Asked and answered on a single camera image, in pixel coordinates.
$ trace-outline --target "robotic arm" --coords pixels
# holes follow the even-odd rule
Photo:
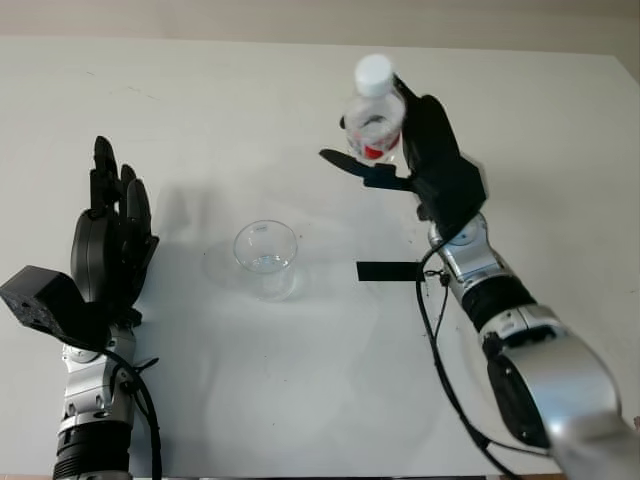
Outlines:
[[[109,142],[98,137],[91,170],[91,208],[76,224],[73,279],[27,266],[0,287],[0,297],[25,326],[64,342],[69,377],[58,430],[53,479],[129,480],[133,404],[143,397],[152,440],[152,475],[162,477],[160,437],[141,368],[131,366],[132,308],[158,237],[151,234],[142,181],[123,165],[118,175]]]
[[[480,214],[486,200],[480,170],[460,154],[442,105],[416,96],[397,77],[396,88],[407,105],[408,178],[396,177],[393,165],[369,167],[334,150],[320,155],[363,177],[365,186],[417,195],[418,217],[432,222],[431,252],[440,256],[449,288],[478,332],[509,432],[548,450],[572,480],[636,480],[640,436],[621,418],[610,373],[491,248]]]

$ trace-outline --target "white table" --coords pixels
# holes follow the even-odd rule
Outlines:
[[[161,238],[137,307],[137,356],[168,476],[386,476],[494,470],[441,392],[411,284],[356,281],[355,260],[416,260],[405,193],[320,159],[362,55],[391,55],[446,106],[486,167],[494,246],[602,356],[640,414],[638,85],[611,57],[129,40],[0,40],[0,280],[69,271],[96,135],[143,177]],[[299,236],[301,288],[238,288],[231,242],[275,218]],[[432,288],[433,310],[441,298]],[[450,304],[447,369],[477,425],[509,440],[475,335]],[[0,470],[47,474],[65,386],[60,344],[0,307]],[[132,468],[149,474],[136,419]],[[521,472],[544,460],[499,452]]]

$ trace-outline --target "black tape strip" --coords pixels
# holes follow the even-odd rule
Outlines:
[[[356,262],[361,282],[415,282],[418,262]]]

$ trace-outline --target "clear plastic cup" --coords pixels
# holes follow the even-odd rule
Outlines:
[[[244,227],[233,242],[249,291],[260,300],[287,298],[294,287],[296,235],[284,223],[259,220]]]

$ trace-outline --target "wire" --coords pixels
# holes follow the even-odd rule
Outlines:
[[[119,365],[125,372],[127,372],[127,374],[129,374],[129,376],[133,379],[133,386],[137,388],[142,394],[142,398],[144,399],[144,403],[147,406],[147,410],[141,407],[137,391],[134,393],[134,399],[136,400],[138,408],[140,408],[143,415],[145,416],[147,424],[149,425],[149,430],[151,432],[151,478],[152,480],[162,480],[160,426],[158,425],[158,416],[156,414],[156,409],[153,406],[153,400],[151,399],[149,389],[144,383],[144,380],[142,380],[142,377],[138,373],[136,367],[131,366],[131,364],[129,364],[129,362],[127,362],[120,355],[112,352],[111,350],[107,350],[106,348],[102,349],[100,353],[102,353],[106,357],[109,357],[111,360],[116,362],[116,364]]]
[[[135,368],[136,372],[138,373],[142,373],[144,372],[147,368],[153,367],[156,363],[158,363],[158,360],[160,360],[158,357],[154,357],[151,360],[143,363],[142,365],[136,365]]]
[[[442,285],[442,287],[444,288],[444,298],[442,300],[442,307],[440,308],[440,313],[438,315],[438,321],[436,323],[436,329],[434,334],[434,337],[436,338],[436,341],[437,341],[438,334],[440,333],[440,327],[442,326],[444,313],[447,308],[447,301],[449,299],[449,289],[447,287],[451,282],[451,276],[448,273],[446,273],[444,270],[426,270],[424,274],[425,274],[425,277],[437,276],[440,279],[440,285]],[[490,444],[495,445],[496,447],[504,448],[506,450],[511,450],[513,452],[524,453],[527,455],[534,455],[537,457],[549,458],[549,454],[543,451],[536,451],[536,450],[516,447],[515,445],[508,445],[506,443],[502,443],[490,437],[487,437],[484,433],[480,431],[478,431],[478,435],[482,436],[484,439],[486,439],[486,441],[488,441]]]
[[[423,270],[429,259],[440,250],[448,240],[441,240],[435,247],[429,250],[420,263],[418,264],[418,270],[416,271],[416,296],[418,300],[418,308],[420,310],[420,314],[422,315],[422,321],[424,322],[424,326],[427,330],[427,337],[429,338],[429,343],[431,345],[431,352],[433,354],[433,362],[436,368],[436,372],[438,373],[438,377],[440,379],[440,383],[442,384],[442,388],[451,403],[451,406],[458,414],[462,425],[467,430],[467,433],[471,437],[471,440],[475,443],[476,447],[483,453],[486,459],[498,470],[500,470],[503,474],[505,474],[510,480],[522,480],[518,474],[512,472],[505,465],[500,463],[492,454],[487,450],[489,445],[492,443],[491,440],[485,436],[482,432],[480,432],[477,428],[475,428],[472,423],[469,421],[469,418],[465,414],[458,397],[456,396],[451,382],[449,381],[449,377],[447,375],[446,370],[444,369],[444,363],[442,362],[442,357],[440,356],[440,350],[438,349],[438,342],[436,335],[431,326],[431,321],[429,320],[429,315],[427,314],[427,309],[424,305],[424,299],[422,297],[422,278],[423,278]],[[444,316],[444,309],[446,308],[446,303],[443,302],[443,307],[441,309],[441,317]]]

